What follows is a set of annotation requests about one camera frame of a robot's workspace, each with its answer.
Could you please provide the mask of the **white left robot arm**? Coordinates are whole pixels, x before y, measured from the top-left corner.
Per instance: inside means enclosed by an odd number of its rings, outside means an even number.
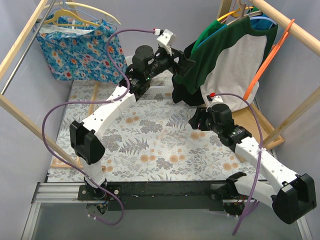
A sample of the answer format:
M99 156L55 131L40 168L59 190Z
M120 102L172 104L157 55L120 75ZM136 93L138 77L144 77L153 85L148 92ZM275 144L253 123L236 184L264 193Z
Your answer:
M100 162L106 151L102 143L105 130L124 110L146 93L152 78L164 71L185 76L194 64L181 50L172 49L168 53L164 47L158 47L157 51L154 51L151 46L139 46L125 71L125 78L107 99L108 103L100 106L81 122L71 123L70 145L82 163L86 175L85 190L95 200L103 199L107 193L107 180Z

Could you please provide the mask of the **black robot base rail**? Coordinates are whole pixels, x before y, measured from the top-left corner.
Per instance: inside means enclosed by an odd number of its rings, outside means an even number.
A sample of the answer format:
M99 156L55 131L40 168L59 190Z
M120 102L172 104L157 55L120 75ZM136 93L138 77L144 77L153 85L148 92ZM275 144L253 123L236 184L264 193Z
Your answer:
M109 182L106 189L125 210L228 209L239 215L245 206L245 197L230 195L224 180Z

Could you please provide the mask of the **light blue hanger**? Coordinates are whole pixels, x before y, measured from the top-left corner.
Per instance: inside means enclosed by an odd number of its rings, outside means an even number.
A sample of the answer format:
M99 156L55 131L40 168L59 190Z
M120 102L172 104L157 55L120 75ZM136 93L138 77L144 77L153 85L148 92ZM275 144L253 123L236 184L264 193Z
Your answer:
M250 17L250 21L253 23L254 27L260 28L270 29L273 25L277 25L273 19L264 15Z

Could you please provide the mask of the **green and grey raglan shirt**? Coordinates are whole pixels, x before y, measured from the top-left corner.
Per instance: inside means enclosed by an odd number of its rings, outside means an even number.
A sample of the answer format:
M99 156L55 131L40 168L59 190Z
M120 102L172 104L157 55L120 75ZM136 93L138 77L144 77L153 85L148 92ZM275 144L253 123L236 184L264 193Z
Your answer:
M223 94L222 99L235 112L246 104L232 96L244 96L261 64L267 58L278 33L278 25L267 30L255 30L245 17L226 25L204 40L193 53L203 50L210 65L204 84L200 86L205 105L207 95Z

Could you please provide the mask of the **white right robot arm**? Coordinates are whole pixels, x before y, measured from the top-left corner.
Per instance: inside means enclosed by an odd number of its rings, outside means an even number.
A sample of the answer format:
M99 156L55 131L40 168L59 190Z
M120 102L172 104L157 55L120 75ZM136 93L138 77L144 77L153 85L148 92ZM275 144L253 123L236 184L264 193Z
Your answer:
M232 199L245 195L273 209L286 224L292 224L317 207L314 179L300 175L274 158L261 142L244 127L235 124L232 112L221 93L206 95L207 107L196 109L189 124L194 130L212 131L220 142L244 158L256 172L250 177L237 172L226 180L226 192Z

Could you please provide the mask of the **orange plastic hanger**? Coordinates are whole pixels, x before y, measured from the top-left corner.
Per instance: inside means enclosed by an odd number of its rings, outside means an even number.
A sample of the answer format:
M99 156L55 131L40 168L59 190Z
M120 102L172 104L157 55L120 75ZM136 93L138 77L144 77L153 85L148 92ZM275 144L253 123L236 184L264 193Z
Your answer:
M269 64L273 60L273 58L276 56L276 54L278 53L278 51L280 50L280 48L282 47L282 45L284 44L286 39L289 37L289 34L290 34L289 30L290 30L290 28L291 28L291 26L293 25L294 22L295 22L295 19L292 19L289 22L288 26L284 30L284 32L283 32L281 38L279 39L279 41L277 42L277 44L274 44L272 46L269 55L267 56L265 61L261 64L261 66L258 69L257 73L255 74L254 78L252 79L250 85L248 86L247 90L245 91L244 96L243 96L244 100L247 100L249 98L251 92L253 91L254 86L259 81L259 79L261 78L262 74L267 69L267 67L269 66Z

